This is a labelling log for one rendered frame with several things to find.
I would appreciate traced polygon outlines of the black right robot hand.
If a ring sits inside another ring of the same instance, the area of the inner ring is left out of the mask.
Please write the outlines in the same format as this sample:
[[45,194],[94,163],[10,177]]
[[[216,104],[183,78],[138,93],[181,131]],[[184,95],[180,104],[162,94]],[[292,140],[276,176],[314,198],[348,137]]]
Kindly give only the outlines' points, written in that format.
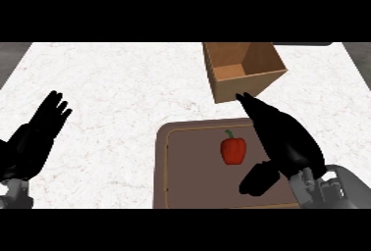
[[240,193],[262,196],[280,180],[280,175],[292,178],[307,168],[314,179],[327,173],[321,147],[299,121],[276,107],[264,103],[250,93],[239,94],[268,161],[258,163],[248,173]]

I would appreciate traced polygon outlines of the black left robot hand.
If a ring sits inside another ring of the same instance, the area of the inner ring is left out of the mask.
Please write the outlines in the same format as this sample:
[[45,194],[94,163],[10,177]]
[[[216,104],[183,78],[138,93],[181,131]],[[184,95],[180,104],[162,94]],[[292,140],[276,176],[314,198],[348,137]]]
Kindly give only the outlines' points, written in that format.
[[39,105],[30,122],[20,126],[11,139],[0,139],[0,181],[30,180],[41,172],[54,139],[61,132],[73,110],[63,94],[52,91]]

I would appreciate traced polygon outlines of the red bell pepper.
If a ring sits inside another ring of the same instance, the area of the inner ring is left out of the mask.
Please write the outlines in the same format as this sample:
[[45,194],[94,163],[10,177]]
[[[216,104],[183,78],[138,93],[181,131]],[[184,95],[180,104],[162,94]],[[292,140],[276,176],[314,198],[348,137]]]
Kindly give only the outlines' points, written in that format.
[[231,129],[225,130],[228,138],[221,143],[221,155],[227,165],[242,165],[248,156],[248,141],[234,136]]

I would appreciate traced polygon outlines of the brown tray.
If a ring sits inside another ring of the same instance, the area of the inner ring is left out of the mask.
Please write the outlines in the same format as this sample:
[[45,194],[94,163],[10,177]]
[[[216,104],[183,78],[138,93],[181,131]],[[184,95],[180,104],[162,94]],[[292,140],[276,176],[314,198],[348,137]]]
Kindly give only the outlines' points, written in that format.
[[[222,141],[248,142],[240,165],[228,165]],[[261,197],[240,193],[240,183],[255,164],[268,160],[253,121],[246,118],[168,123],[156,141],[154,202],[157,209],[277,209],[299,206],[283,178]]]

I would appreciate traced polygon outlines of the cardboard box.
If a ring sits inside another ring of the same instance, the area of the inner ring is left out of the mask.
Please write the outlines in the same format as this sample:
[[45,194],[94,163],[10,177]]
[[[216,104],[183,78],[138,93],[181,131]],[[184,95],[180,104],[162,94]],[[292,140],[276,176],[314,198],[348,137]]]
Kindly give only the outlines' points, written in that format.
[[287,68],[271,42],[203,42],[205,66],[215,103],[249,92],[258,96]]

